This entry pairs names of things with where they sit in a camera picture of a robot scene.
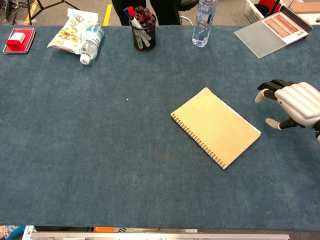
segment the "notebook spiral binding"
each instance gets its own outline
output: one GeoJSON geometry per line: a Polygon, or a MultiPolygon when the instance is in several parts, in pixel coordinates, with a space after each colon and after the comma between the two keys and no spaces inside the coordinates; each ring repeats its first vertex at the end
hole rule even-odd
{"type": "Polygon", "coordinates": [[[211,149],[209,149],[204,142],[202,142],[200,140],[200,138],[198,138],[192,131],[191,129],[189,129],[186,125],[184,125],[184,123],[179,120],[179,118],[172,114],[171,117],[173,118],[173,120],[179,124],[179,126],[191,137],[193,138],[193,140],[195,140],[195,142],[217,163],[220,165],[220,167],[222,167],[223,169],[225,168],[226,164],[224,164],[224,162],[217,156],[215,155],[211,149]]]}

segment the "blue carpet surface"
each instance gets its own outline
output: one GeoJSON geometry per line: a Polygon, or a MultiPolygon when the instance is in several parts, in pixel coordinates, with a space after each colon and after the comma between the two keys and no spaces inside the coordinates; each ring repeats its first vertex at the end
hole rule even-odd
{"type": "Polygon", "coordinates": [[[239,27],[214,26],[204,48],[192,27],[157,27],[147,53],[105,27],[87,66],[47,48],[60,26],[35,28],[28,54],[0,55],[0,224],[320,231],[315,131],[272,129],[288,116],[254,102],[276,78],[320,89],[320,27],[261,59],[239,27]],[[170,117],[204,87],[261,131],[226,170],[170,117]]]}

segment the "spiral notebook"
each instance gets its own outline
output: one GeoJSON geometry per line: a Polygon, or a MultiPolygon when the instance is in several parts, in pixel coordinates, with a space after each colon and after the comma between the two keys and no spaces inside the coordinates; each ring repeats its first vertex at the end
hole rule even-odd
{"type": "Polygon", "coordinates": [[[261,134],[207,87],[171,117],[223,169],[261,134]]]}

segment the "red tray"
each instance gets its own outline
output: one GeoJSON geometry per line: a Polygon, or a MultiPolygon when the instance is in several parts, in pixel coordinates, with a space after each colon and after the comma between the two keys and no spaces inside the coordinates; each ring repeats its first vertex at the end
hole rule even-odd
{"type": "Polygon", "coordinates": [[[25,34],[25,39],[23,40],[22,45],[20,47],[5,45],[2,52],[4,54],[26,54],[26,53],[28,53],[30,46],[32,44],[32,41],[34,40],[36,30],[33,27],[14,27],[12,29],[12,32],[11,32],[9,38],[11,38],[11,36],[14,33],[24,33],[25,34]]]}

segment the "person's leg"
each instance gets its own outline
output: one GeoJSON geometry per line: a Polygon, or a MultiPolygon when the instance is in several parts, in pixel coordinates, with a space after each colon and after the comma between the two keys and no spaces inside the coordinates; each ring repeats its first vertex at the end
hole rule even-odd
{"type": "Polygon", "coordinates": [[[138,6],[146,7],[146,0],[112,0],[112,4],[116,14],[118,15],[121,25],[129,25],[128,17],[126,16],[124,9],[133,6],[135,9],[138,6]]]}
{"type": "Polygon", "coordinates": [[[181,0],[150,0],[159,25],[180,25],[181,0]]]}

